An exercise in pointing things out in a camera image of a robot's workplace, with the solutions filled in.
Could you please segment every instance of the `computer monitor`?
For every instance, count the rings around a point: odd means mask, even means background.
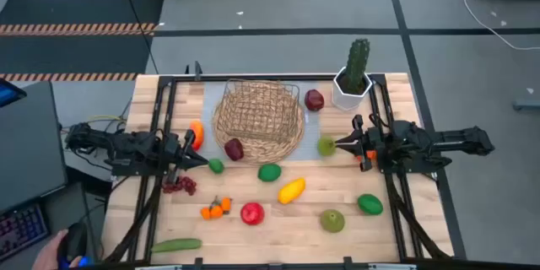
[[[19,89],[8,81],[0,78],[0,107],[9,105],[25,96],[26,92],[22,89]]]
[[[0,213],[67,183],[51,83],[24,91],[0,107]]]

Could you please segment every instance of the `potted cactus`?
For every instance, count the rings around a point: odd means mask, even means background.
[[[365,66],[370,56],[370,42],[357,39],[348,52],[347,66],[342,67],[334,78],[332,86],[332,103],[344,110],[356,108],[362,98],[370,91],[370,78],[365,73]]]

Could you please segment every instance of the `red grapes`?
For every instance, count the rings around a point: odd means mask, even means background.
[[[163,184],[163,193],[172,193],[177,192],[181,190],[185,190],[190,196],[195,194],[195,186],[197,183],[193,181],[191,178],[183,176],[183,177],[176,177],[176,183],[174,184]]]

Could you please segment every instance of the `white pot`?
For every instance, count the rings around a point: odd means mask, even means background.
[[[343,111],[349,111],[352,110],[360,104],[360,101],[368,94],[368,92],[371,89],[371,86],[373,83],[371,82],[371,79],[368,77],[366,73],[364,73],[364,79],[365,79],[365,90],[362,94],[345,94],[338,84],[338,77],[345,71],[345,67],[342,67],[341,70],[339,70],[339,73],[337,73],[336,77],[334,77],[333,86],[332,86],[332,103],[340,108]]]

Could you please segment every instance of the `small orange tomato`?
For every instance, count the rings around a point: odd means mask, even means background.
[[[224,199],[221,200],[221,208],[222,208],[225,212],[229,212],[229,211],[230,211],[230,201],[231,201],[231,199],[228,198],[228,197],[225,197]]]
[[[210,219],[210,208],[202,208],[201,215],[203,219]]]
[[[213,206],[212,209],[210,209],[210,217],[213,219],[219,219],[223,216],[223,209],[221,206]]]
[[[204,126],[200,121],[192,121],[189,128],[195,133],[195,141],[192,143],[194,150],[199,150],[204,142]]]

